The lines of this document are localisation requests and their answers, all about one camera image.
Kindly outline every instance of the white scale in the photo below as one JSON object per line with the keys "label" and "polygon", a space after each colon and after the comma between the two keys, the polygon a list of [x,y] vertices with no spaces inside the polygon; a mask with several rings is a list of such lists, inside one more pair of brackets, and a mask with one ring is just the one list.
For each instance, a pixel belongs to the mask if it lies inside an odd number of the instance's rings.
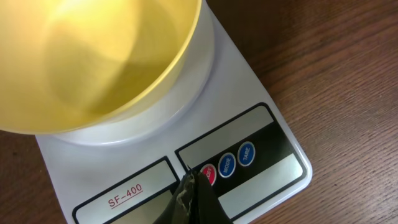
{"label": "white scale", "polygon": [[201,170],[235,223],[304,189],[312,167],[275,103],[203,2],[176,84],[141,114],[36,136],[68,223],[152,223]]}

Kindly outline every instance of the tare button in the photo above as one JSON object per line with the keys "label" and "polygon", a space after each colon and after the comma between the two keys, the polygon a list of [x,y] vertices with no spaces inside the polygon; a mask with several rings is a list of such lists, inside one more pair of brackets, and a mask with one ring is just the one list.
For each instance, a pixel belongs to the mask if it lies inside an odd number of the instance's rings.
{"label": "tare button", "polygon": [[246,167],[253,162],[255,155],[256,149],[254,148],[253,143],[244,142],[238,150],[238,163],[241,166]]}

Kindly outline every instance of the table surface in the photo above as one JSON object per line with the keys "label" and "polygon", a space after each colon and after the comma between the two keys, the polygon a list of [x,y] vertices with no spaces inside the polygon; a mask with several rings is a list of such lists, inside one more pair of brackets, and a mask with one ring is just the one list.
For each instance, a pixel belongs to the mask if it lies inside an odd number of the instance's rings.
{"label": "table surface", "polygon": [[[398,223],[398,1],[208,3],[314,170],[255,222]],[[0,222],[65,223],[34,137],[0,145]]]}

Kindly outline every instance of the on button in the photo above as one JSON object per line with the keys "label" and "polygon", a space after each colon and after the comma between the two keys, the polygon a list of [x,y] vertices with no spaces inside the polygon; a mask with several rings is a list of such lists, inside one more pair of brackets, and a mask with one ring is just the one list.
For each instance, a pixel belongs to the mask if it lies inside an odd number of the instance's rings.
{"label": "on button", "polygon": [[213,186],[217,178],[216,167],[212,164],[206,164],[201,168],[200,172],[207,176],[207,179],[209,179],[210,184]]}

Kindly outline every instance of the blue button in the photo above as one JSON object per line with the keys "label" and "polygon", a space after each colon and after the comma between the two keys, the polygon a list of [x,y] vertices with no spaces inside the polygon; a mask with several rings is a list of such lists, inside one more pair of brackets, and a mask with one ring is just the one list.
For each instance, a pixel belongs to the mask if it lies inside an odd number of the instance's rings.
{"label": "blue button", "polygon": [[248,166],[253,162],[255,155],[256,149],[254,148],[254,144],[244,142],[238,150],[238,163],[241,166]]}
{"label": "blue button", "polygon": [[234,155],[230,152],[227,152],[221,156],[221,159],[218,163],[218,173],[224,178],[231,177],[235,171],[235,167],[236,159]]}

